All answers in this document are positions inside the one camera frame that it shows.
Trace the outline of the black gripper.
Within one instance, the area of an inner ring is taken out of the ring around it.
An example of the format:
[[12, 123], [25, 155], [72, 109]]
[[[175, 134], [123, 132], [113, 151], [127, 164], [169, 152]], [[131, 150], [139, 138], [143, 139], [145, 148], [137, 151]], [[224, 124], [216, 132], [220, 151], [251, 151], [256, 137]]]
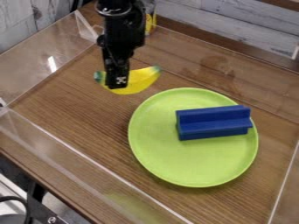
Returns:
[[125, 88], [129, 58], [145, 43], [145, 6], [141, 3], [97, 3], [97, 14], [104, 18], [104, 31], [97, 36], [101, 48], [105, 85]]

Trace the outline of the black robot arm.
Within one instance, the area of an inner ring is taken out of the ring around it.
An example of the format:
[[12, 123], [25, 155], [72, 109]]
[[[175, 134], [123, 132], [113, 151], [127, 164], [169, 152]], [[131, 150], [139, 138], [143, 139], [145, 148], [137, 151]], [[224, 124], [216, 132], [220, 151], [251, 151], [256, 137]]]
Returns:
[[109, 89], [125, 88], [129, 59], [145, 44], [145, 7], [141, 0], [97, 0], [96, 11], [104, 18], [97, 36], [107, 73], [104, 84]]

